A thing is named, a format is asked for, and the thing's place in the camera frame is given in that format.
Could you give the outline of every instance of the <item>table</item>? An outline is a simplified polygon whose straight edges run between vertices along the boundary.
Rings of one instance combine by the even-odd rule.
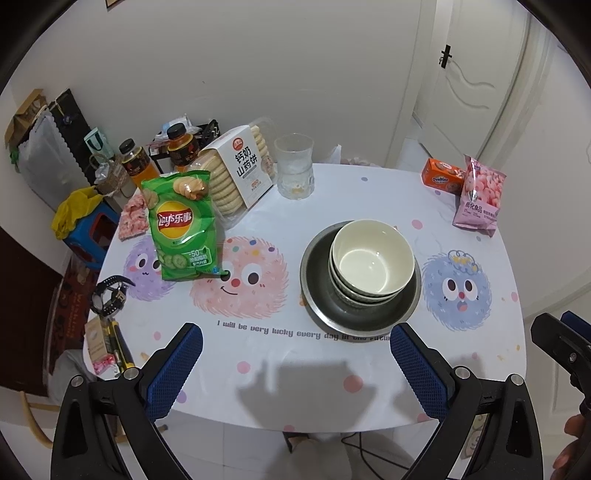
[[[500,232],[489,238],[452,226],[456,198],[424,186],[416,173],[315,164],[314,175],[309,198],[287,200],[273,187],[238,225],[219,232],[222,267],[232,273],[226,281],[163,282],[152,269],[149,234],[113,240],[101,280],[114,274],[137,279],[139,271],[125,269],[126,261],[134,265],[144,250],[148,255],[149,275],[141,277],[141,288],[130,289],[116,317],[136,364],[166,346],[185,322],[203,331],[203,353],[174,409],[298,432],[365,431],[427,419],[388,336],[345,341],[320,329],[304,307],[298,273],[306,246],[327,226],[360,218],[395,225],[412,246],[423,292],[408,322],[427,346],[481,378],[525,377],[524,325]],[[455,270],[471,274],[454,277],[461,278],[454,291]],[[91,369],[86,346],[84,354]]]

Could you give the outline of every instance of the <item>lay's logo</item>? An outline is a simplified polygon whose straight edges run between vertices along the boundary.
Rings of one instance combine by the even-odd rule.
[[[156,212],[158,231],[164,236],[174,239],[183,236],[191,223],[193,211],[180,202],[164,202]]]

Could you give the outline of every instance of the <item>purple fluffy cartoon character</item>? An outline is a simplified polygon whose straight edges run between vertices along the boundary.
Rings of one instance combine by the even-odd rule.
[[[156,255],[152,237],[143,237],[131,250],[125,261],[124,276],[135,283],[128,295],[137,300],[152,301],[164,297],[174,282],[162,280],[160,260]]]

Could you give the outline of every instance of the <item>human hand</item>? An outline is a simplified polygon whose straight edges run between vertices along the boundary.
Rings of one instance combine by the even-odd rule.
[[[577,437],[579,439],[583,435],[584,428],[585,417],[582,415],[575,415],[566,421],[566,424],[564,425],[564,432],[567,435],[572,435],[573,437]],[[552,465],[552,468],[554,468],[554,473],[552,473],[550,480],[562,480],[569,472],[570,461],[577,452],[578,442],[578,440],[575,440],[574,442],[568,444],[566,448],[560,452],[560,455],[558,455]]]

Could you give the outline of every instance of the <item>wooden chair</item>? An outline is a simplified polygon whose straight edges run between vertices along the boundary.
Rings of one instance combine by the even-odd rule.
[[[46,405],[43,403],[29,403],[29,401],[27,400],[27,394],[23,391],[20,392],[20,396],[22,412],[24,413],[25,418],[27,419],[27,424],[29,425],[31,433],[37,439],[37,441],[41,443],[44,447],[52,448],[53,442],[47,437],[47,435],[45,435],[45,432],[43,432],[43,430],[35,420],[35,417],[33,416],[31,409],[35,408],[37,410],[58,412],[60,411],[60,407],[58,407],[57,405]],[[166,430],[168,430],[167,425],[161,425],[160,427],[158,427],[158,431],[160,433],[166,432]],[[125,436],[125,432],[123,431],[123,427],[121,426],[121,422],[119,420],[117,420],[117,433],[115,434],[115,442],[127,442],[127,437]]]

